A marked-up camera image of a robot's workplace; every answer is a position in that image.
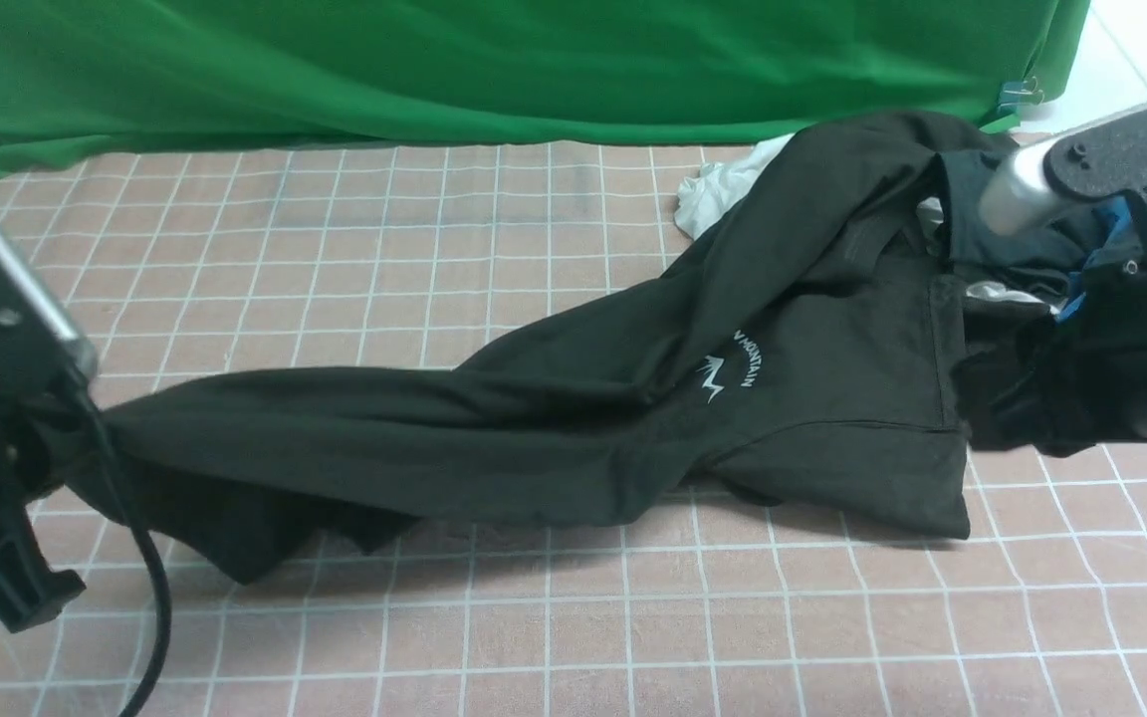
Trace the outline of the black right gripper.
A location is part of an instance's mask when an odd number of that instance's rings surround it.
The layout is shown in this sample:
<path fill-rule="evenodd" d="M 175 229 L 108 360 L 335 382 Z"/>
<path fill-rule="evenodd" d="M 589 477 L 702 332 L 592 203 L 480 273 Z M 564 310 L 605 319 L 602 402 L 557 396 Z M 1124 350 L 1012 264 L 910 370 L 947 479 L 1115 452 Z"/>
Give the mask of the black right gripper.
<path fill-rule="evenodd" d="M 1084 272 L 1075 299 L 968 358 L 974 449 L 1068 457 L 1147 443 L 1147 190 L 1124 198 L 1128 233 Z"/>

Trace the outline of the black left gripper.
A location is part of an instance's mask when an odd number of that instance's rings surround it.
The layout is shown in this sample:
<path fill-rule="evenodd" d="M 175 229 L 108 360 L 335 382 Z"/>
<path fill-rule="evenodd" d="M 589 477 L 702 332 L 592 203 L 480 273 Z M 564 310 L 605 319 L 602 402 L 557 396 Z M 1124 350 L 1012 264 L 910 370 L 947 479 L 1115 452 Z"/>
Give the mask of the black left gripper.
<path fill-rule="evenodd" d="M 58 491 L 92 511 L 114 506 L 93 435 L 97 416 L 86 393 L 0 402 L 0 622 L 9 632 L 55 619 L 86 589 L 73 569 L 50 569 L 29 508 Z"/>

